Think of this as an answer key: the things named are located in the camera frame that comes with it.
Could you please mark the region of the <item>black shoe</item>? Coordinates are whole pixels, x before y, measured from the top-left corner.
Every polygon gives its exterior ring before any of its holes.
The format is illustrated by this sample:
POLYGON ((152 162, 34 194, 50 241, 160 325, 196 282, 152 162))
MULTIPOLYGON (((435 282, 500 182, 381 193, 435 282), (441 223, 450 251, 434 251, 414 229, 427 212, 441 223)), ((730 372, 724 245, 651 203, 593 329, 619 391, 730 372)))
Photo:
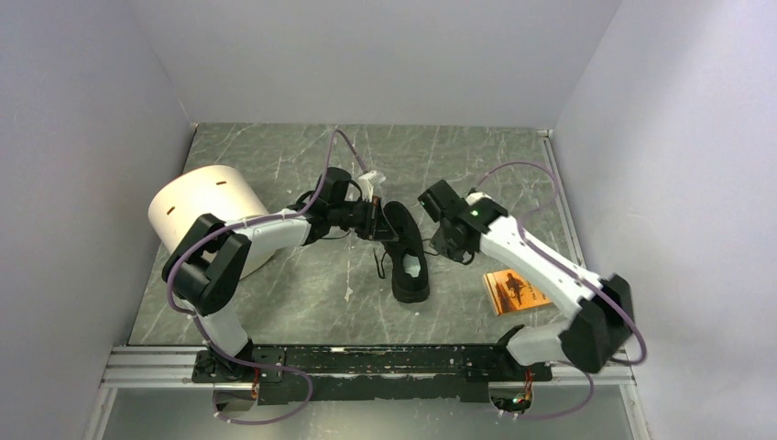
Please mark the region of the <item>black shoe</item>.
POLYGON ((383 243, 392 264, 392 294, 400 303, 422 303, 430 295, 430 282, 420 229, 400 202, 386 203, 383 214, 398 235, 397 241, 383 243))

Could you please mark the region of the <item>black shoelace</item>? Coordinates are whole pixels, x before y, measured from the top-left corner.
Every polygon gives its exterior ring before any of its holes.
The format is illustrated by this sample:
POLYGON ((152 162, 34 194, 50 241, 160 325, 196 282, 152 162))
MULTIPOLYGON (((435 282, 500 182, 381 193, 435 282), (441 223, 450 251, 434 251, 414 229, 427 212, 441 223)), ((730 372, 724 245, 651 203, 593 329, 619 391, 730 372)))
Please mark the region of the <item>black shoelace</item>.
MULTIPOLYGON (((426 256, 430 257, 437 257, 439 256, 439 253, 436 251, 431 251, 429 249, 424 250, 424 254, 426 256)), ((377 275, 381 280, 384 280, 387 278, 387 272, 385 270, 385 260, 388 255, 388 252, 386 250, 383 251, 383 253, 378 256, 377 252, 374 252, 373 257, 376 262, 376 268, 377 268, 377 275)))

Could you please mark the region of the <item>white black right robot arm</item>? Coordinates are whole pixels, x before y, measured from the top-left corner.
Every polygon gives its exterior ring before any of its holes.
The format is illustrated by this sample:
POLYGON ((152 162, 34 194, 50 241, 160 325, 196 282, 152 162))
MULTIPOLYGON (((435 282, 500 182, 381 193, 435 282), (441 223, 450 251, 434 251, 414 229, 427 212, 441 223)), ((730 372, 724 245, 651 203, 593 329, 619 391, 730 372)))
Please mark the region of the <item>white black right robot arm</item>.
POLYGON ((494 356, 497 373, 517 379, 530 365, 566 362, 598 373, 635 335, 629 283, 617 274, 604 278, 574 264, 526 232, 518 219, 482 192, 462 197, 440 180, 418 198, 437 223, 432 248, 465 262, 482 254, 515 270, 543 293, 564 320, 509 331, 494 356))

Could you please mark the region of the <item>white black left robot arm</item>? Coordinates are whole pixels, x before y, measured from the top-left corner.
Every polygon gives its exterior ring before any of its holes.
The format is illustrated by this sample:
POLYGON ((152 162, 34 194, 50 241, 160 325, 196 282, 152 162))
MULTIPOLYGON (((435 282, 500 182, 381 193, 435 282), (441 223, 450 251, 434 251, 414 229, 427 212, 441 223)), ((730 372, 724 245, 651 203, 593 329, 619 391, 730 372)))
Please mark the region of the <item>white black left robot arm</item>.
POLYGON ((367 241, 397 241, 399 232, 376 194, 384 180, 377 170, 355 178, 328 167, 313 190, 274 214, 227 222, 203 208, 193 219, 170 251, 162 279, 170 305, 195 321, 217 369, 229 380, 245 379, 257 364, 233 301, 243 274, 278 250, 314 244, 334 229, 367 241))

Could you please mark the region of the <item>orange book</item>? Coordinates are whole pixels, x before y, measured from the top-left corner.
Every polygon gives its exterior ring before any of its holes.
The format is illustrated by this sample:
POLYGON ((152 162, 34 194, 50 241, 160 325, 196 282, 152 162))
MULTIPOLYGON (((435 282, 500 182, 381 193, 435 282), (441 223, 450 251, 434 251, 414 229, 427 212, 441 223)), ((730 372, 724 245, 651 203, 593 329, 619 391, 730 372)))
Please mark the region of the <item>orange book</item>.
POLYGON ((486 273, 482 280, 497 316, 543 307, 552 303, 544 293, 513 269, 486 273))

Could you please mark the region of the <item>white cylindrical container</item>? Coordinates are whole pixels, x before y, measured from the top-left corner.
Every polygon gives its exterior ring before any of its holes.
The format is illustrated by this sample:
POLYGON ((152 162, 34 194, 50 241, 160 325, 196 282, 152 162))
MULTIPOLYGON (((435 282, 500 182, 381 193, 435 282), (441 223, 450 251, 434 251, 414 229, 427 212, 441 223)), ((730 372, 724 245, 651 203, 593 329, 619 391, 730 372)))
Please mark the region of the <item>white cylindrical container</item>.
POLYGON ((267 213, 238 170, 210 165, 191 170, 160 189, 148 208, 148 220, 171 252, 200 215, 212 214, 227 222, 267 213))

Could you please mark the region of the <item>aluminium frame rail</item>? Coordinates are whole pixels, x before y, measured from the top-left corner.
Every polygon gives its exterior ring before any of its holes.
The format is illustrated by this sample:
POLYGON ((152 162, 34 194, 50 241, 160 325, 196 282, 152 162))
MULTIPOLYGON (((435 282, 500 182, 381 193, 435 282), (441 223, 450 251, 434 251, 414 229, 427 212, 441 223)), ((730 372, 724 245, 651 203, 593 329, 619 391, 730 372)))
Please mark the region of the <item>aluminium frame rail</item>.
POLYGON ((163 257, 113 388, 209 391, 206 421, 456 398, 535 418, 553 365, 592 379, 638 335, 588 269, 549 140, 456 126, 205 124, 148 207, 163 257))

